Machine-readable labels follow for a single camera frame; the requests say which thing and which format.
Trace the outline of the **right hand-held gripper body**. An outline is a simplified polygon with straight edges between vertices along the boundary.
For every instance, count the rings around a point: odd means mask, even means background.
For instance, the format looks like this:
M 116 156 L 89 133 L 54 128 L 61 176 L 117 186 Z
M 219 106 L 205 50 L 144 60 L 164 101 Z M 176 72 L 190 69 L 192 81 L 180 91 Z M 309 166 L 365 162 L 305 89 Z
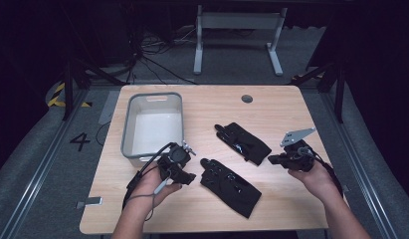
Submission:
M 312 169 L 315 154 L 304 138 L 313 132 L 315 132 L 314 127 L 286 132 L 280 143 L 287 156 L 285 162 L 281 164 L 283 168 L 304 172 Z

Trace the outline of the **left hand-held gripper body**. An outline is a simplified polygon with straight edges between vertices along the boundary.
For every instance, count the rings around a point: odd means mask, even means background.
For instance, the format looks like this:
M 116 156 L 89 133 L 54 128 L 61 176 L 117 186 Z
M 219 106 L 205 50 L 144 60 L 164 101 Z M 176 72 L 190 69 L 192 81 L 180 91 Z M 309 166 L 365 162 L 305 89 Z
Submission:
M 183 170 L 186 163 L 191 159 L 190 150 L 175 142 L 169 145 L 169 151 L 163 153 L 157 160 L 157 165 L 162 180 L 180 179 L 180 174 L 186 172 Z

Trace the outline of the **grey plastic bin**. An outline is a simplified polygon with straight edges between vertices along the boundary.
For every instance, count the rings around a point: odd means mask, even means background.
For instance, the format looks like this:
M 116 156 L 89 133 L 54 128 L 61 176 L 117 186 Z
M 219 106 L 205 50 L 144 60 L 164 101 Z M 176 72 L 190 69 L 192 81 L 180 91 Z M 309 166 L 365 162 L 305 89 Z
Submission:
M 133 166 L 144 166 L 169 142 L 181 144 L 183 139 L 179 94 L 136 94 L 129 99 L 120 151 Z

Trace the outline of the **black glove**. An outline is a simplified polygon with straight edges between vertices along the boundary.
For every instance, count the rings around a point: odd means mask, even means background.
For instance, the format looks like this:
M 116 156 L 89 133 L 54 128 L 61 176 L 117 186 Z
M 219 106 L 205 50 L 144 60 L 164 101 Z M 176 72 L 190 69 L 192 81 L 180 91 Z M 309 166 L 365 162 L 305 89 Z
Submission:
M 200 164 L 204 168 L 200 183 L 231 209 L 249 218 L 262 192 L 216 159 L 202 158 Z
M 235 122 L 225 126 L 215 124 L 214 127 L 219 139 L 241 154 L 246 161 L 252 161 L 257 166 L 272 152 L 262 140 Z

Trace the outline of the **person's right hand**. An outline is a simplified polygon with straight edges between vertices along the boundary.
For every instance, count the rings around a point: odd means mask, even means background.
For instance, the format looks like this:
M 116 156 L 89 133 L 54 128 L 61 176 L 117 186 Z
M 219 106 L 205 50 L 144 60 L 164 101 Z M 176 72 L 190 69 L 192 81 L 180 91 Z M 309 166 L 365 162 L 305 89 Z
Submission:
M 327 170 L 317 161 L 309 172 L 289 169 L 288 174 L 302 182 L 305 188 L 321 202 L 325 202 L 329 196 L 337 193 Z

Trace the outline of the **person's left hand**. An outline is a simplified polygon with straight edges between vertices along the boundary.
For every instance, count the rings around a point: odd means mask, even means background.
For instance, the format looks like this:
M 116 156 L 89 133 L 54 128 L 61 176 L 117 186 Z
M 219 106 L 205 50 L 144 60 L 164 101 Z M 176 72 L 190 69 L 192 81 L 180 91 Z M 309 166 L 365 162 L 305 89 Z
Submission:
M 132 191 L 126 204 L 131 200 L 149 201 L 152 211 L 167 196 L 182 188 L 180 183 L 162 184 L 162 182 L 159 168 L 155 162 L 152 162 L 144 170 L 139 183 Z

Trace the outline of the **black metal stand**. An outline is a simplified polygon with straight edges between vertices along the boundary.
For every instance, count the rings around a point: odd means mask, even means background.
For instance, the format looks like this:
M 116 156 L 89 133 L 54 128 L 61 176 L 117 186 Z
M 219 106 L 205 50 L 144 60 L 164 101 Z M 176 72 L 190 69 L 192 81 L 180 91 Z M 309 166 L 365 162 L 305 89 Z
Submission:
M 124 82 L 106 73 L 95 65 L 77 58 L 69 59 L 65 67 L 64 75 L 65 114 L 63 120 L 67 120 L 75 108 L 73 84 L 77 84 L 81 90 L 87 90 L 92 83 L 91 77 L 88 76 L 86 70 L 93 72 L 101 79 L 106 80 L 114 86 L 125 86 Z
M 344 96 L 345 78 L 343 75 L 343 64 L 331 62 L 321 67 L 317 67 L 308 73 L 299 76 L 293 76 L 292 80 L 288 83 L 288 86 L 300 86 L 301 84 L 314 79 L 318 75 L 321 75 L 320 82 L 317 85 L 317 90 L 320 93 L 328 93 L 332 87 L 335 87 L 335 100 L 334 100 L 334 115 L 339 123 L 343 123 L 342 119 L 342 104 Z

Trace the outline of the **grey tape strip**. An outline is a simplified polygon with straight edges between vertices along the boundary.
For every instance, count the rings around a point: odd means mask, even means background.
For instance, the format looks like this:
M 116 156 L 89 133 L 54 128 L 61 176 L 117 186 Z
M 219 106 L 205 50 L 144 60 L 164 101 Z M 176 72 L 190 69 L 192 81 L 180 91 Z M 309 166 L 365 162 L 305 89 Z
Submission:
M 76 203 L 76 208 L 77 209 L 82 209 L 86 206 L 95 206 L 95 205 L 101 205 L 102 204 L 102 198 L 100 196 L 97 197 L 88 197 L 84 201 L 78 201 Z

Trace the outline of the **metal floor rail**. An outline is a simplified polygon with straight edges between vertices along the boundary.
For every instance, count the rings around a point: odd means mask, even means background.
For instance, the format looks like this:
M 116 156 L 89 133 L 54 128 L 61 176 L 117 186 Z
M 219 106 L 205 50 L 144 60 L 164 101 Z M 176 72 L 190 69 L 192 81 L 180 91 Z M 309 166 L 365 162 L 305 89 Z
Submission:
M 348 164 L 351 167 L 380 234 L 382 235 L 383 239 L 398 239 L 396 231 L 384 210 L 376 189 L 373 187 L 373 184 L 360 161 L 359 155 L 351 142 L 345 126 L 336 118 L 333 100 L 328 94 L 320 94 L 320 98 L 328 112 L 335 130 L 339 134 L 340 140 L 344 144 L 344 148 L 348 156 Z
M 34 203 L 49 171 L 52 167 L 59 149 L 62 147 L 63 138 L 65 137 L 70 124 L 72 123 L 75 114 L 81 107 L 84 99 L 88 94 L 88 90 L 79 90 L 75 96 L 74 104 L 72 111 L 69 113 L 69 116 L 62 120 L 59 124 L 59 127 L 56 131 L 55 136 L 51 140 L 49 147 L 47 148 L 46 153 L 42 157 L 39 165 L 36 168 L 36 171 L 29 183 L 27 184 L 23 195 L 18 201 L 13 213 L 8 220 L 6 226 L 0 234 L 0 239 L 14 239 L 18 233 L 23 221 L 26 218 L 28 211 L 30 210 L 32 204 Z

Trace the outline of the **white metal desk frame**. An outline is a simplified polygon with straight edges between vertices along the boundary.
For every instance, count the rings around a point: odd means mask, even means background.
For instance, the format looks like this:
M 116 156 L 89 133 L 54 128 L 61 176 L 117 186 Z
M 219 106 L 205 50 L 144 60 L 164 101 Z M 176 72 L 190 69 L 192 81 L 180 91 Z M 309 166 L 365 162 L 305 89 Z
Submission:
M 282 8 L 277 13 L 243 13 L 243 12 L 208 12 L 203 6 L 197 7 L 196 16 L 196 48 L 193 73 L 200 75 L 203 62 L 203 30 L 204 29 L 246 29 L 246 30 L 273 30 L 273 40 L 266 44 L 266 48 L 277 76 L 284 72 L 277 54 L 284 22 L 288 13 L 287 8 Z

